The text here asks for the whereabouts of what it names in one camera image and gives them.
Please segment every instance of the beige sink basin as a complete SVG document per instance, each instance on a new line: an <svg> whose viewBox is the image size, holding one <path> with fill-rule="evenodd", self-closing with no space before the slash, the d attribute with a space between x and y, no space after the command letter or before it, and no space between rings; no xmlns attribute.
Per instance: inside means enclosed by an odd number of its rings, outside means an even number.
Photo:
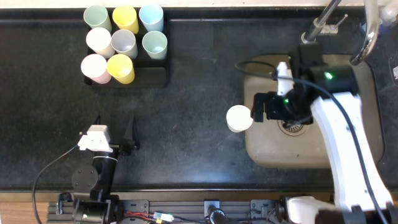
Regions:
<svg viewBox="0 0 398 224"><path fill-rule="evenodd" d="M350 55L324 55L330 65L349 64ZM262 55L253 60L273 63L288 61L287 55ZM362 116L365 133L372 151L373 159L378 162L384 151L384 141L377 106L373 73L365 62L353 66L362 99ZM247 71L270 72L262 65L248 65ZM253 105L256 93L277 91L277 82L265 78L246 75L244 79L244 105L249 109ZM325 143L316 121L308 126L298 125L284 129L281 121L267 120L253 123L245 131L246 150L258 165L270 168L327 168L330 167Z"/></svg>

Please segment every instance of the sink drain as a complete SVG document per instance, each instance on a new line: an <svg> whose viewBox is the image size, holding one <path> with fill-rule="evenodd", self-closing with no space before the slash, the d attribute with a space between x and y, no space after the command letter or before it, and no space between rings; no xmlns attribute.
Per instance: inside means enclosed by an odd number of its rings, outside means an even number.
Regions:
<svg viewBox="0 0 398 224"><path fill-rule="evenodd" d="M303 125L303 124L296 124L289 128L284 128L284 124L285 124L285 121L281 121L281 120L278 121L278 126L279 126L280 130L289 136L299 136L299 135L303 134L305 132L305 130L307 130L307 128L308 128L308 125Z"/></svg>

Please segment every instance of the cup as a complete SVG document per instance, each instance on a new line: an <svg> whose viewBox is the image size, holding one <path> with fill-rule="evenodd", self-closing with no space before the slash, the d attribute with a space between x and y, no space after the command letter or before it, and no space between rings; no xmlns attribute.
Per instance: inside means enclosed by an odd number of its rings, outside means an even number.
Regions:
<svg viewBox="0 0 398 224"><path fill-rule="evenodd" d="M109 32L112 31L111 21L109 20L108 10L104 6L90 6L85 10L83 15L85 22L91 28L102 27L107 29Z"/></svg>
<svg viewBox="0 0 398 224"><path fill-rule="evenodd" d="M112 13L113 21L120 29L126 29L133 34L138 33L137 12L132 6L119 6Z"/></svg>
<svg viewBox="0 0 398 224"><path fill-rule="evenodd" d="M138 55L136 37L129 30L118 30L112 35L112 47L119 54L136 58Z"/></svg>
<svg viewBox="0 0 398 224"><path fill-rule="evenodd" d="M99 84L105 84L112 78L107 71L106 59L98 54L87 55L80 68L85 76Z"/></svg>
<svg viewBox="0 0 398 224"><path fill-rule="evenodd" d="M164 59L167 55L167 38L159 31L150 31L142 38L142 46L152 59Z"/></svg>
<svg viewBox="0 0 398 224"><path fill-rule="evenodd" d="M114 55L114 49L111 45L111 34L105 28L97 27L90 30L86 36L87 45L102 55L104 58L110 58Z"/></svg>
<svg viewBox="0 0 398 224"><path fill-rule="evenodd" d="M250 109L242 105L231 107L226 114L226 122L229 130L234 133L240 133L250 128L253 123L253 119L250 117Z"/></svg>
<svg viewBox="0 0 398 224"><path fill-rule="evenodd" d="M113 55L108 60L108 72L122 84L129 84L135 78L131 59L122 54Z"/></svg>
<svg viewBox="0 0 398 224"><path fill-rule="evenodd" d="M150 31L163 31L163 9L159 5L146 5L139 11L139 18Z"/></svg>

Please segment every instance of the countertop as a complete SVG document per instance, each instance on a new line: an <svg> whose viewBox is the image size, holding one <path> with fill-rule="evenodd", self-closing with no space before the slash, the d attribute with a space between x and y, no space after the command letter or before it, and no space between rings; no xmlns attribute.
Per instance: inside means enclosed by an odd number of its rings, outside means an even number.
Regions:
<svg viewBox="0 0 398 224"><path fill-rule="evenodd" d="M78 16L73 18L53 13L52 19L28 22L2 16L0 190L29 190L39 171L74 146L79 132L98 114L115 137L133 113L141 149L119 158L114 191L331 190L329 169L257 166L245 150L244 133L232 133L225 120L227 110L244 99L244 76L234 63L296 48L312 15L320 13L309 10L304 16L303 10L244 20L187 20L181 15L189 12L174 13L169 18L169 84L141 90L95 90L83 83L80 63L87 53L88 29L80 17L82 10L74 11ZM352 54L362 44L358 25L363 17L355 16L357 11L337 36L317 38L325 54ZM381 36L367 59L375 73L386 144L377 168L391 190L398 188L398 86L391 74L398 66L397 36L398 27ZM72 189L72 172L90 164L92 156L88 151L72 152L44 172L38 188Z"/></svg>

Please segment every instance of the faucet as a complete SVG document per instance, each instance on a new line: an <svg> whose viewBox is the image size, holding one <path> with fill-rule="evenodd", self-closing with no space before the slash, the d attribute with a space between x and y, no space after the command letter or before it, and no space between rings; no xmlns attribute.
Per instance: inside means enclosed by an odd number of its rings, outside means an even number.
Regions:
<svg viewBox="0 0 398 224"><path fill-rule="evenodd" d="M340 2L341 0L331 0L329 5L321 13L320 17L314 19L310 30L302 35L302 41L304 44L315 41L317 35L325 27L326 21L330 17L331 13L337 8ZM352 65L358 65L370 54L376 44L377 36L379 34L379 9L377 1L364 0L364 4L366 13L366 35L359 52L354 54L349 60Z"/></svg>

